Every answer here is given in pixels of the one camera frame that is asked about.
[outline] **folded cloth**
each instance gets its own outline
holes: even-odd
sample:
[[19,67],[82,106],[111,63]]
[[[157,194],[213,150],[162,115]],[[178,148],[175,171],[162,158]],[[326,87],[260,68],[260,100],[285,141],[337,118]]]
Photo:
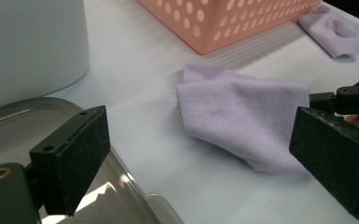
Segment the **folded cloth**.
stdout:
[[349,21],[330,8],[318,9],[298,18],[298,23],[333,58],[359,54],[359,24]]
[[297,107],[310,104],[307,85],[188,65],[177,93],[188,135],[226,149],[257,171],[306,172],[289,145]]

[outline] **lavender cloth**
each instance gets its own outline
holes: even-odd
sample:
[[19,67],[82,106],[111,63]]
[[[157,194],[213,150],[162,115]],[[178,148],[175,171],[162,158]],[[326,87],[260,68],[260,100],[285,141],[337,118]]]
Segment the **lavender cloth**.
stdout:
[[349,21],[328,7],[298,18],[298,23],[333,58],[359,54],[359,24]]
[[188,135],[226,149],[260,172],[305,172],[289,144],[297,107],[309,106],[307,85],[189,65],[177,93]]

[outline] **white container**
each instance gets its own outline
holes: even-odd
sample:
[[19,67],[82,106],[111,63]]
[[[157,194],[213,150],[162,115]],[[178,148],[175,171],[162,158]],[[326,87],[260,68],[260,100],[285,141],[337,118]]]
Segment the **white container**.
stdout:
[[64,88],[88,67],[83,0],[0,0],[0,105]]

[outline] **perforated basket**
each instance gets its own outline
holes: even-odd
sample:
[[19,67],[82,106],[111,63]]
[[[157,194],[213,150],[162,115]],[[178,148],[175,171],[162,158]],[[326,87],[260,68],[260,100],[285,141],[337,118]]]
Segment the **perforated basket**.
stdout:
[[199,54],[294,20],[322,0],[137,0]]

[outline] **crumpled cloth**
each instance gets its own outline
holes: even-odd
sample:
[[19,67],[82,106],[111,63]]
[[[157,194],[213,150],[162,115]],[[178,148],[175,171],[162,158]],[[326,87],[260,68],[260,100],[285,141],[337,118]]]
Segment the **crumpled cloth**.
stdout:
[[297,107],[310,105],[307,85],[193,64],[184,69],[177,93],[188,135],[231,152],[256,171],[306,172],[289,145]]
[[330,8],[318,9],[298,18],[301,27],[333,58],[359,54],[359,24],[349,21]]

